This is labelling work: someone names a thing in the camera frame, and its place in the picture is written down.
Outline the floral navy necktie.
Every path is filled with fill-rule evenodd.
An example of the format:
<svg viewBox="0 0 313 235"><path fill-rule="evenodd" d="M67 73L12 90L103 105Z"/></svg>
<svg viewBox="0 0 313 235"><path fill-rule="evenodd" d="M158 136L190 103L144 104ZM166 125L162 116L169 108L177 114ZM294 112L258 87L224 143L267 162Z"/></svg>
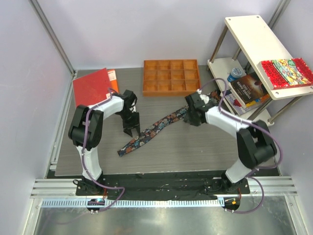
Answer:
<svg viewBox="0 0 313 235"><path fill-rule="evenodd" d="M189 104L192 104L192 98L196 98L198 92L194 92L185 97L187 105L176 110L175 112L163 117L159 121L155 122L136 137L132 138L124 147L118 150L119 157L122 157L130 152L137 150L143 145L152 140L160 131L162 131L168 125L175 123L179 120L183 120L190 125L199 126L200 121L196 120L195 114L192 114L193 109L189 108Z"/></svg>

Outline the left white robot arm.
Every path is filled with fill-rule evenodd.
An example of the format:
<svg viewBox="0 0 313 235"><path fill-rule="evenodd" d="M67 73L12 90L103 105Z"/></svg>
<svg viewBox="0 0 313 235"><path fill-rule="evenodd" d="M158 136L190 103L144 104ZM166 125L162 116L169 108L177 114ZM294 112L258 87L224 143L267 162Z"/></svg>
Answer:
<svg viewBox="0 0 313 235"><path fill-rule="evenodd" d="M123 94L110 90L110 96L99 103L77 106L68 137L79 152L83 168L82 180L76 184L93 195L103 192L103 171L99 164L98 145L102 138L103 121L112 115L122 118L123 132L132 136L140 132L139 113L136 111L137 96L130 90Z"/></svg>

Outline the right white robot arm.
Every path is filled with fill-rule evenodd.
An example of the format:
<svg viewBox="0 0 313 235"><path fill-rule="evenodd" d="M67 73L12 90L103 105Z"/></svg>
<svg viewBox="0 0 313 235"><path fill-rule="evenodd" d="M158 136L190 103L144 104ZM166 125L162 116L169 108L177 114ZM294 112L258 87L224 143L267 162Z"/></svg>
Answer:
<svg viewBox="0 0 313 235"><path fill-rule="evenodd" d="M221 175L220 190L233 193L248 174L277 154L266 123L253 122L227 112L200 92L185 97L184 121L193 126L207 123L227 132L237 141L238 160Z"/></svg>

